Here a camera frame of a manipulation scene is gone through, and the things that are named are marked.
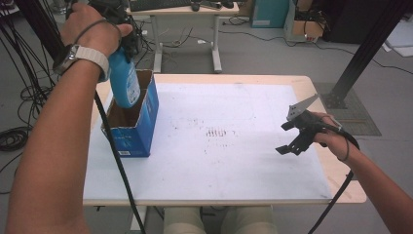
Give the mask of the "person's leg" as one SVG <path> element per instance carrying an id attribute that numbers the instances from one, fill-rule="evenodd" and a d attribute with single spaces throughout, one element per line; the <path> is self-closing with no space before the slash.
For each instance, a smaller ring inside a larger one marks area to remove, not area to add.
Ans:
<path id="1" fill-rule="evenodd" d="M 222 222 L 221 234 L 278 234 L 272 208 L 231 208 Z"/>
<path id="2" fill-rule="evenodd" d="M 163 234 L 206 234 L 198 207 L 165 208 Z"/>

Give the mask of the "person's left hand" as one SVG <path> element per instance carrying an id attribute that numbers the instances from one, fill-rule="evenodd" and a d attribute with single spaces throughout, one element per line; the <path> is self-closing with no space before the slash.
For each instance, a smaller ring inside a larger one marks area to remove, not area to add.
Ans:
<path id="1" fill-rule="evenodd" d="M 93 7 L 75 3 L 60 30 L 60 36 L 64 45 L 79 44 L 109 57 L 118 49 L 121 39 L 131 32 L 129 24 L 112 24 Z"/>

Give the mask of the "open cardboard box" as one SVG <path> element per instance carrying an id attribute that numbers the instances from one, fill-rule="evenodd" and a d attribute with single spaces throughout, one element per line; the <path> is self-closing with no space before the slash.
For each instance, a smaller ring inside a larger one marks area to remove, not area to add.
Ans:
<path id="1" fill-rule="evenodd" d="M 295 20 L 292 25 L 292 35 L 304 39 L 321 37 L 325 24 L 318 21 Z"/>

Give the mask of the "person's right leg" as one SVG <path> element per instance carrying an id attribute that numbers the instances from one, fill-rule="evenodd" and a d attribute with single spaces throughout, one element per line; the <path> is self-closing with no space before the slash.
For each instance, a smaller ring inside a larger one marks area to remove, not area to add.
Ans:
<path id="1" fill-rule="evenodd" d="M 222 222 L 221 234 L 278 234 L 272 208 L 231 208 Z"/>

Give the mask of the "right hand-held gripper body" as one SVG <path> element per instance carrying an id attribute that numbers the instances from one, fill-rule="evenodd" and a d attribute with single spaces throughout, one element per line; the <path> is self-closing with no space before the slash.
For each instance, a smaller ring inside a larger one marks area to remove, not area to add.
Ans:
<path id="1" fill-rule="evenodd" d="M 314 94 L 289 106 L 286 116 L 288 128 L 297 128 L 299 135 L 286 147 L 287 152 L 299 155 L 306 151 L 313 143 L 316 133 L 321 131 L 320 118 L 308 110 L 318 98 L 319 95 Z"/>

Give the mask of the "wristwatch with white band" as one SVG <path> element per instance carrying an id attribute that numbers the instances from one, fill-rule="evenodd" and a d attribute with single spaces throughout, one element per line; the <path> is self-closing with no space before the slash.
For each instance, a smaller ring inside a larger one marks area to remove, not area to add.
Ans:
<path id="1" fill-rule="evenodd" d="M 53 71 L 62 75 L 78 60 L 87 60 L 99 66 L 101 72 L 98 81 L 108 80 L 109 61 L 106 55 L 98 50 L 83 47 L 78 44 L 71 44 L 64 47 L 54 60 Z"/>

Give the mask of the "person's left leg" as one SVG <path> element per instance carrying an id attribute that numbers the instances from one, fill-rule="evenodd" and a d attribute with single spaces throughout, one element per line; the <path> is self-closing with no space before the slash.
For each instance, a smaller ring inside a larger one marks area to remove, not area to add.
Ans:
<path id="1" fill-rule="evenodd" d="M 198 207 L 165 208 L 163 234 L 206 234 Z"/>

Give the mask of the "blue cardboard box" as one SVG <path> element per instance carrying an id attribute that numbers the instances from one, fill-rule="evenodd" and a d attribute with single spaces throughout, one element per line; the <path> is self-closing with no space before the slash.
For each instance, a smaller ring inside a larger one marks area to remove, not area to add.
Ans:
<path id="1" fill-rule="evenodd" d="M 116 150 L 121 157 L 148 157 L 159 109 L 152 70 L 138 70 L 141 93 L 131 108 L 120 107 L 112 98 L 106 111 Z"/>

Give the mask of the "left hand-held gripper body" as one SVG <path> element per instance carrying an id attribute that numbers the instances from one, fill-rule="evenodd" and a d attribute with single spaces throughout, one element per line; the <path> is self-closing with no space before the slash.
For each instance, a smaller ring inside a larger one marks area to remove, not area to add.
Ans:
<path id="1" fill-rule="evenodd" d="M 89 5 L 114 24 L 127 23 L 131 25 L 132 32 L 122 39 L 121 45 L 124 49 L 137 48 L 134 20 L 127 14 L 128 0 L 90 0 Z"/>

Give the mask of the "white table mat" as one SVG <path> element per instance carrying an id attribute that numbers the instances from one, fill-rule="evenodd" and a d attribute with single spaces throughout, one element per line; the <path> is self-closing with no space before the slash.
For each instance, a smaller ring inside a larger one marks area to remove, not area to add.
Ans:
<path id="1" fill-rule="evenodd" d="M 147 158 L 120 172 L 100 129 L 91 135 L 86 200 L 115 203 L 130 189 L 139 204 L 324 202 L 331 192 L 314 148 L 298 156 L 278 147 L 297 98 L 287 85 L 157 86 L 159 110 Z"/>

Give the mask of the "black metal stand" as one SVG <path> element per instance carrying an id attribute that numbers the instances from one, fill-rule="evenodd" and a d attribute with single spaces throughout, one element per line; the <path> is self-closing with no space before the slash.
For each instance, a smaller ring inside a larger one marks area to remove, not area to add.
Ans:
<path id="1" fill-rule="evenodd" d="M 337 83 L 329 93 L 321 96 L 325 107 L 328 109 L 346 108 L 345 97 L 348 92 L 385 43 L 402 16 L 411 7 L 413 7 L 413 0 L 390 0 L 386 5 L 386 10 L 368 32 Z"/>
<path id="2" fill-rule="evenodd" d="M 39 0 L 14 0 L 49 55 L 55 59 L 64 45 L 57 27 L 44 10 Z"/>

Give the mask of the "teal box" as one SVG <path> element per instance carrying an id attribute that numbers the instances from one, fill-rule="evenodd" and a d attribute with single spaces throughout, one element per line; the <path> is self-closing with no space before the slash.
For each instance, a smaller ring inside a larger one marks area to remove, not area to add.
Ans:
<path id="1" fill-rule="evenodd" d="M 289 0 L 253 0 L 250 25 L 253 28 L 283 28 Z"/>

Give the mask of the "black keyboard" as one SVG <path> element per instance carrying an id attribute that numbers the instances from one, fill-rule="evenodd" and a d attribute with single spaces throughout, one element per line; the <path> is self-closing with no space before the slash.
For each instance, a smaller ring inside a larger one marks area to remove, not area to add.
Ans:
<path id="1" fill-rule="evenodd" d="M 131 0 L 129 2 L 132 12 L 177 8 L 190 5 L 191 0 Z"/>

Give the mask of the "person's right hand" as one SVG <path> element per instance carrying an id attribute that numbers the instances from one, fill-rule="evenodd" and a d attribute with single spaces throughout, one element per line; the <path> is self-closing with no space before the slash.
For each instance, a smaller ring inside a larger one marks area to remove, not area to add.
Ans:
<path id="1" fill-rule="evenodd" d="M 340 124 L 330 114 L 315 112 L 315 115 L 328 126 L 340 127 Z M 321 133 L 317 133 L 314 142 L 325 144 L 341 162 L 347 161 L 350 157 L 350 143 L 344 136 L 340 136 L 332 130 L 323 130 Z"/>

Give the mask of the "grey floor grate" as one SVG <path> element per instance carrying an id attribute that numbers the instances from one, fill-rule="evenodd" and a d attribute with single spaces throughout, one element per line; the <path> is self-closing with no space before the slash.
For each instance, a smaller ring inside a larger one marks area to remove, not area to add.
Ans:
<path id="1" fill-rule="evenodd" d="M 352 136 L 382 135 L 354 90 L 350 90 L 344 98 L 344 107 L 330 108 L 324 100 L 322 104 L 326 112 L 333 115 Z"/>

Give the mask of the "desk with white legs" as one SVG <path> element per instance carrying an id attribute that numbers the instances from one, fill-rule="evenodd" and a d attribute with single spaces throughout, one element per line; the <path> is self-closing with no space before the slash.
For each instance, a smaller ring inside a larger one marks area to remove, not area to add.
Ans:
<path id="1" fill-rule="evenodd" d="M 153 70 L 156 73 L 162 72 L 163 48 L 166 46 L 159 39 L 160 27 L 174 27 L 174 26 L 205 26 L 211 27 L 213 31 L 212 41 L 209 43 L 213 71 L 215 73 L 222 72 L 221 59 L 218 47 L 218 34 L 221 17 L 234 17 L 239 13 L 239 6 L 237 3 L 231 9 L 222 7 L 220 10 L 212 10 L 201 7 L 198 12 L 194 12 L 190 6 L 156 9 L 149 11 L 132 12 L 127 9 L 127 13 L 131 16 L 146 16 L 149 17 L 152 24 L 152 33 L 155 43 Z"/>

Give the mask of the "blue bottle with white cap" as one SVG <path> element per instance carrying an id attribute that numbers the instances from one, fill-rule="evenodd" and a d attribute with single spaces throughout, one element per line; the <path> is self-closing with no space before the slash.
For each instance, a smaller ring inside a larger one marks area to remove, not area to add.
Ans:
<path id="1" fill-rule="evenodd" d="M 140 97 L 135 65 L 123 48 L 109 57 L 109 80 L 116 103 L 123 108 L 133 107 Z"/>

